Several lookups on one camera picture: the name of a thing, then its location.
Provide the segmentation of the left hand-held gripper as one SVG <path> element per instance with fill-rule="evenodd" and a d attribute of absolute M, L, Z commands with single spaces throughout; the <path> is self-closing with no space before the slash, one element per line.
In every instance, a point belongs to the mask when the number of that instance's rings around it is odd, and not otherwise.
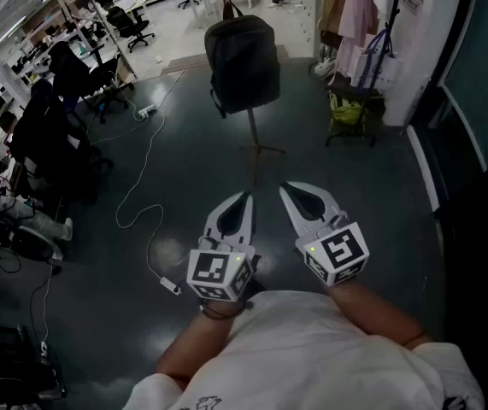
<path fill-rule="evenodd" d="M 253 273 L 256 250 L 250 244 L 254 232 L 254 198 L 241 191 L 219 204 L 208 216 L 204 236 L 190 251 L 186 283 L 203 299 L 235 302 Z M 223 242 L 225 237 L 235 242 Z"/>

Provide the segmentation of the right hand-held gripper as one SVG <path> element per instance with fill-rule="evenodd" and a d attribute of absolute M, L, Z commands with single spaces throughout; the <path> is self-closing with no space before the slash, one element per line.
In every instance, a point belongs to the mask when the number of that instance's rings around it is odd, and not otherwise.
<path fill-rule="evenodd" d="M 300 237 L 295 245 L 303 254 L 304 263 L 325 286 L 340 284 L 364 269 L 370 252 L 356 222 L 344 222 L 337 228 L 325 225 L 307 233 L 319 222 L 330 222 L 343 212 L 329 191 L 289 181 L 280 185 L 279 194 Z"/>

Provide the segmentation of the black backpack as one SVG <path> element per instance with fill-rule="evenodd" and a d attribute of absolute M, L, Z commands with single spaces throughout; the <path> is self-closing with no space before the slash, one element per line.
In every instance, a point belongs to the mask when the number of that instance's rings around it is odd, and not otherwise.
<path fill-rule="evenodd" d="M 273 102 L 280 94 L 280 64 L 273 28 L 256 15 L 236 16 L 204 36 L 212 71 L 210 96 L 221 117 Z"/>

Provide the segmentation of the person's right forearm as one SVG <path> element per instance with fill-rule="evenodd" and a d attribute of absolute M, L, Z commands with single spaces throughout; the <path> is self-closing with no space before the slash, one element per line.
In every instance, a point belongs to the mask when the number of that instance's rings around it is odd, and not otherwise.
<path fill-rule="evenodd" d="M 328 287 L 326 292 L 343 316 L 369 335 L 385 337 L 409 350 L 432 342 L 416 319 L 355 279 Z"/>

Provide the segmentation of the person's left forearm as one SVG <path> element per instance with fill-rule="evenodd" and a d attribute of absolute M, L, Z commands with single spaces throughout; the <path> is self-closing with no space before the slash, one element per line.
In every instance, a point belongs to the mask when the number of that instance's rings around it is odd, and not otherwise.
<path fill-rule="evenodd" d="M 242 302 L 210 301 L 174 339 L 156 363 L 156 373 L 185 390 L 195 374 L 226 346 Z"/>

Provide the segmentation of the small white power strip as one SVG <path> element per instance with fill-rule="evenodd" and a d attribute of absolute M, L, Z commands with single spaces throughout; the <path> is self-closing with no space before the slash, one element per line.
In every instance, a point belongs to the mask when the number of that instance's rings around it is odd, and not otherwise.
<path fill-rule="evenodd" d="M 163 286 L 165 289 L 167 289 L 168 291 L 170 291 L 172 294 L 176 296 L 179 296 L 182 293 L 182 284 L 183 284 L 182 281 L 175 283 L 169 278 L 161 277 L 160 284 L 161 286 Z"/>

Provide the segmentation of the yellow-green bag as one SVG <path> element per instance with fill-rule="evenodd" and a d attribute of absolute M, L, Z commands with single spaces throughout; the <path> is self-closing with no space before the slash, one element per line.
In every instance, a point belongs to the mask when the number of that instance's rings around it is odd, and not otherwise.
<path fill-rule="evenodd" d="M 331 119 L 328 127 L 330 135 L 335 133 L 335 128 L 340 128 L 355 134 L 363 134 L 366 130 L 366 122 L 369 109 L 362 102 L 352 101 L 338 94 L 329 94 Z"/>

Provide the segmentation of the person's white T-shirt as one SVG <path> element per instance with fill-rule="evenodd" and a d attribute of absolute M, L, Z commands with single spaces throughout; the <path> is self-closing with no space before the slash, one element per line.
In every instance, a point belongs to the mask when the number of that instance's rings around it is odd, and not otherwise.
<path fill-rule="evenodd" d="M 485 410 L 452 343 L 363 331 L 327 296 L 264 291 L 234 320 L 197 317 L 221 349 L 191 375 L 165 366 L 137 383 L 123 410 Z"/>

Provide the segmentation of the white shoes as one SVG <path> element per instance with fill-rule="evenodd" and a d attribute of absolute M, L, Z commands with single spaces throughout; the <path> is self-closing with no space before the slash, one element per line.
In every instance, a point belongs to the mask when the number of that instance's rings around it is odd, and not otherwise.
<path fill-rule="evenodd" d="M 333 72 L 335 64 L 336 61 L 331 59 L 325 59 L 322 62 L 318 62 L 314 66 L 314 74 L 319 78 L 325 78 Z"/>

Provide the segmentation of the black chair with dark jacket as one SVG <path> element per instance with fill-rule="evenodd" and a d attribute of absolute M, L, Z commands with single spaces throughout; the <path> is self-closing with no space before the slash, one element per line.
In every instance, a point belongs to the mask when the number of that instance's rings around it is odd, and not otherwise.
<path fill-rule="evenodd" d="M 10 153 L 15 160 L 32 162 L 39 179 L 70 196 L 85 194 L 93 186 L 95 171 L 114 166 L 91 145 L 83 129 L 70 122 L 52 84 L 44 79 L 32 87 L 11 134 Z"/>

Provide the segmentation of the pink shirt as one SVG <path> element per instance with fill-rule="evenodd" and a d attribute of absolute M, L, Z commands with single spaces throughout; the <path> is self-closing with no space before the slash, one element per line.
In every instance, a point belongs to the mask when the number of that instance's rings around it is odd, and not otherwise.
<path fill-rule="evenodd" d="M 338 48 L 338 72 L 350 76 L 350 61 L 355 47 L 365 43 L 367 30 L 373 26 L 373 0 L 345 0 L 338 35 L 342 37 Z"/>

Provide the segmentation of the white locker cabinet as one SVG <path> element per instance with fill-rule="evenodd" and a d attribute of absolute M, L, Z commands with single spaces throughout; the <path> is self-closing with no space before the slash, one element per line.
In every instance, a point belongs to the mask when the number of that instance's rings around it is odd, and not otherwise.
<path fill-rule="evenodd" d="M 301 0 L 301 25 L 305 36 L 307 55 L 318 59 L 320 55 L 320 5 L 321 0 Z"/>

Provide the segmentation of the tan coat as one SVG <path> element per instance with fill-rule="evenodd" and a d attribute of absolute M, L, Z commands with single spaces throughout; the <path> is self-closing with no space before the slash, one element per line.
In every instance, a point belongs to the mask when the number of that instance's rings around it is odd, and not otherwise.
<path fill-rule="evenodd" d="M 338 34 L 345 0 L 321 0 L 318 27 L 323 32 Z"/>

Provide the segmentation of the long white office desk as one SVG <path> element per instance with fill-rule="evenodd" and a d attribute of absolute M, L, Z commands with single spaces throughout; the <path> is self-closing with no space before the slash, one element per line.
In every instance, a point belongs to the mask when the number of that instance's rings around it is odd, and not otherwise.
<path fill-rule="evenodd" d="M 10 53 L 12 72 L 27 86 L 39 79 L 52 82 L 54 74 L 50 71 L 50 51 L 59 42 L 65 42 L 90 70 L 118 55 L 105 27 L 91 20 L 67 23 L 60 17 L 52 17 L 29 32 Z"/>

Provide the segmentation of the grey metal shelving frame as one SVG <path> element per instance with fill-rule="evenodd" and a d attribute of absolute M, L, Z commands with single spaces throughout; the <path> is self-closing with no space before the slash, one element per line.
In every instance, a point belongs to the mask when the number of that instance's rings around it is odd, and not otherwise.
<path fill-rule="evenodd" d="M 121 73 L 118 73 L 118 79 L 125 83 L 135 83 L 138 81 L 138 75 L 132 64 L 128 61 L 128 54 L 122 49 L 121 41 L 115 35 L 114 26 L 111 25 L 104 14 L 104 10 L 96 0 L 89 0 L 95 10 L 95 16 L 79 16 L 73 13 L 69 8 L 69 0 L 57 0 L 59 7 L 67 19 L 71 22 L 91 21 L 92 23 L 101 23 L 106 28 L 108 37 L 114 44 L 116 55 L 122 61 Z"/>

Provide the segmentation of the black garment rail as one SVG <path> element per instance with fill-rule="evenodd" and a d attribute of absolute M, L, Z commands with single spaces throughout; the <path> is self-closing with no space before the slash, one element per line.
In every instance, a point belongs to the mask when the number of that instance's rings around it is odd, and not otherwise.
<path fill-rule="evenodd" d="M 371 37 L 374 37 L 375 35 L 380 33 L 383 29 L 385 29 L 386 37 L 385 37 L 384 46 L 382 47 L 382 52 L 386 50 L 388 38 L 391 38 L 391 33 L 395 23 L 395 19 L 397 17 L 397 14 L 399 13 L 398 1 L 399 0 L 393 0 L 391 12 L 387 19 L 384 19 L 383 17 L 379 17 L 376 6 L 373 4 L 373 26 L 367 30 L 366 40 L 362 47 L 366 46 L 366 43 L 369 42 Z M 336 64 L 333 70 L 333 77 L 338 77 L 338 76 L 344 77 L 341 73 L 338 72 L 337 55 L 335 57 L 335 61 Z M 335 79 L 331 79 L 329 81 L 328 83 L 329 94 L 333 92 L 349 100 L 358 101 L 360 103 L 363 103 L 363 105 L 368 109 L 369 109 L 369 103 L 372 100 L 380 99 L 382 97 L 381 91 L 375 90 L 373 88 L 374 83 L 372 83 L 370 88 L 365 90 L 360 90 L 350 85 L 349 77 L 344 77 L 344 78 L 345 78 L 344 84 L 341 86 L 335 84 Z M 342 130 L 340 128 L 335 128 L 334 134 L 330 135 L 328 133 L 325 145 L 328 146 L 331 143 L 331 141 L 335 138 L 365 138 L 371 147 L 373 147 L 376 143 L 376 137 L 371 132 L 367 131 L 367 122 L 366 122 L 366 130 L 363 134 L 355 134 L 353 132 Z"/>

